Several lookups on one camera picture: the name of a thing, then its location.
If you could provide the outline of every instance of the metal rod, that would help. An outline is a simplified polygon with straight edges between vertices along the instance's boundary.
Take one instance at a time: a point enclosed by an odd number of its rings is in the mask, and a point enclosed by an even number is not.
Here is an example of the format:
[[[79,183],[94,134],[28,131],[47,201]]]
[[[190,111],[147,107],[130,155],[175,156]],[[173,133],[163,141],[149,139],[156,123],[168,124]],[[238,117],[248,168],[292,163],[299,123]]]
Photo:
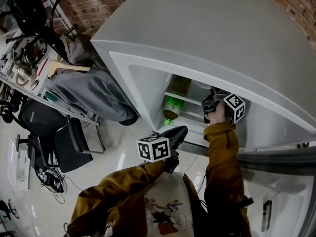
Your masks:
[[[53,31],[54,34],[56,34],[56,33],[55,33],[55,30],[54,30],[54,26],[53,26],[53,18],[54,18],[54,13],[55,13],[55,10],[56,10],[56,7],[57,7],[59,1],[60,0],[56,0],[55,1],[55,4],[54,4],[54,6],[53,6],[53,8],[51,10],[50,19],[49,19],[49,27]]]
[[[105,152],[106,149],[105,149],[105,146],[104,146],[103,141],[102,141],[102,137],[101,137],[101,134],[100,134],[100,131],[99,131],[99,127],[95,126],[95,129],[97,130],[97,135],[99,137],[99,141],[100,141],[100,145],[102,147],[102,150],[103,150],[103,152]]]
[[[5,43],[8,44],[9,42],[12,42],[15,40],[20,40],[20,39],[26,39],[26,38],[37,38],[37,36],[35,36],[35,35],[22,35],[22,36],[6,39]]]
[[[47,0],[47,1],[48,1],[49,5],[53,8],[56,0]],[[69,19],[67,18],[66,14],[64,13],[64,11],[61,9],[59,4],[56,6],[55,13],[57,14],[58,17],[62,18],[61,22],[65,26],[66,29],[70,29],[73,26],[72,23],[70,23]]]
[[[86,123],[86,124],[83,124],[81,127],[84,128],[86,127],[87,125],[89,125],[90,123]]]
[[[73,30],[77,28],[78,28],[78,25],[74,24],[68,31],[65,32],[65,36],[67,36],[69,33],[71,33]]]

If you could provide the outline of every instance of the refrigerator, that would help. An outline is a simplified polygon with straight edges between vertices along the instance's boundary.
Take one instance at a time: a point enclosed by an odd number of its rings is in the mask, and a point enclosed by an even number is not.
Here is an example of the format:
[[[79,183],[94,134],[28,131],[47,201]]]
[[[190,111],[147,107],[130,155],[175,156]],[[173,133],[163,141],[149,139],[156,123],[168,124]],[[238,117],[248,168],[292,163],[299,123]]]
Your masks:
[[[316,235],[316,55],[283,8],[272,0],[127,0],[91,41],[154,132],[188,127],[180,152],[207,155],[201,102],[210,91],[201,83],[242,97],[236,134],[255,201],[252,235]],[[168,91],[175,75],[192,80],[185,97]],[[163,123],[166,96],[185,101],[172,126]]]

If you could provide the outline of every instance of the chair backrest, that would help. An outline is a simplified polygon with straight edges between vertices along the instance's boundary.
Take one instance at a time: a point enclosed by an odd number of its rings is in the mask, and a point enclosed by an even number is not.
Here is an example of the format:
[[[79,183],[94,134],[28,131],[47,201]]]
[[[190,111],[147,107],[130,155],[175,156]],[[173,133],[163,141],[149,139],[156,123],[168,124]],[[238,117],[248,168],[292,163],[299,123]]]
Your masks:
[[[11,8],[21,31],[25,35],[33,35],[46,25],[47,13],[41,0],[13,0],[15,6]]]
[[[38,137],[46,137],[67,125],[67,119],[57,110],[34,99],[20,110],[18,119],[23,126]]]

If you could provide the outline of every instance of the person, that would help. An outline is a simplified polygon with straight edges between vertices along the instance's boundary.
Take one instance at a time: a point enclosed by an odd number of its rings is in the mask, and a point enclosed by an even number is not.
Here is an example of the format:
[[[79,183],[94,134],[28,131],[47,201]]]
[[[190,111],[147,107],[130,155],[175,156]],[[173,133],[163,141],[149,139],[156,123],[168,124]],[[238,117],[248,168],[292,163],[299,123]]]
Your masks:
[[[208,114],[209,141],[204,201],[187,175],[164,173],[158,161],[116,171],[81,192],[68,237],[249,237],[235,124],[227,123],[225,104]]]

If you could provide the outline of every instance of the jacket sleeve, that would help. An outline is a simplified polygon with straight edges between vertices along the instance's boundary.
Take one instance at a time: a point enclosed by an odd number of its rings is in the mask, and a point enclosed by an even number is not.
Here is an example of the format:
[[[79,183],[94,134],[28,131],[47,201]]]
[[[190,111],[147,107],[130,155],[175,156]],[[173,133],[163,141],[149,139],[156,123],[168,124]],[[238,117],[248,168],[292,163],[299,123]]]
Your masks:
[[[243,236],[251,236],[246,209],[235,209],[236,204],[247,197],[243,194],[243,179],[237,159],[239,145],[234,129],[234,124],[218,123],[204,130],[204,138],[209,141],[204,198],[208,214],[219,231],[237,225]]]
[[[102,227],[109,209],[152,184],[164,169],[163,161],[123,169],[106,176],[99,185],[84,190],[78,196],[68,233],[71,236],[92,235]]]

